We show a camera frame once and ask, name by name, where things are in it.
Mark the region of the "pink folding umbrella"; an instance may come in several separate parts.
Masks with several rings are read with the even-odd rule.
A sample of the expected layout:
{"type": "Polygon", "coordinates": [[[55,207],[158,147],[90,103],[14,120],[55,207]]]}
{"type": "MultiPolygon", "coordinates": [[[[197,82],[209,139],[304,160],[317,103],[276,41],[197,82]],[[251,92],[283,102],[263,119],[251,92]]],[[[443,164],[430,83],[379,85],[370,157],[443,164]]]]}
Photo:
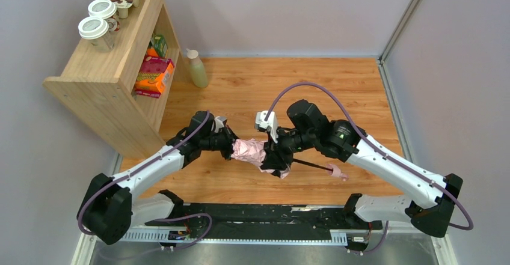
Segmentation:
{"type": "Polygon", "coordinates": [[[340,178],[342,181],[348,180],[348,175],[342,172],[340,168],[334,164],[320,166],[307,161],[293,159],[293,157],[290,158],[290,161],[281,161],[278,159],[272,161],[270,159],[270,155],[264,150],[264,144],[264,142],[256,141],[254,139],[237,139],[233,143],[233,153],[231,158],[251,163],[258,167],[260,172],[271,174],[280,179],[284,179],[290,173],[290,165],[293,162],[296,162],[313,168],[324,169],[328,172],[330,177],[340,178]]]}

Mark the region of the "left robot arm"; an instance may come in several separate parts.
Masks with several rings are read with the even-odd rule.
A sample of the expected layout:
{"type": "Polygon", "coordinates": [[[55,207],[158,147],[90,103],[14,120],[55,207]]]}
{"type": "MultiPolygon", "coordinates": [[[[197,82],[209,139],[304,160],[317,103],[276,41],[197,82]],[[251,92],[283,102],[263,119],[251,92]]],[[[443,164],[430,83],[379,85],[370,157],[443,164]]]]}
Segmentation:
{"type": "Polygon", "coordinates": [[[132,227],[170,217],[181,202],[175,194],[168,190],[150,198],[141,198],[141,194],[198,159],[203,151],[219,151],[230,159],[237,139],[226,118],[196,112],[189,125],[154,155],[124,172],[94,176],[76,215],[78,228],[111,245],[132,227]]]}

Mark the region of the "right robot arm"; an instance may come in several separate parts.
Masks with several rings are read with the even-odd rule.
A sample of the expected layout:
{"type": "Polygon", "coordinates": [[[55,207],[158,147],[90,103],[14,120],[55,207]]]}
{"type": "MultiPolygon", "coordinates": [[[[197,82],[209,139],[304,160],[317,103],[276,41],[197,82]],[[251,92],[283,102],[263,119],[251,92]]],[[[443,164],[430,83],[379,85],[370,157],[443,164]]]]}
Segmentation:
{"type": "Polygon", "coordinates": [[[275,112],[258,112],[255,127],[268,134],[261,168],[282,177],[297,161],[295,153],[314,148],[323,156],[369,171],[402,191],[396,196],[353,193],[344,210],[365,222],[411,223],[421,232],[442,238],[450,227],[463,180],[455,174],[442,176],[425,170],[388,150],[362,128],[347,120],[330,121],[307,100],[293,103],[286,111],[294,125],[277,124],[275,112]]]}

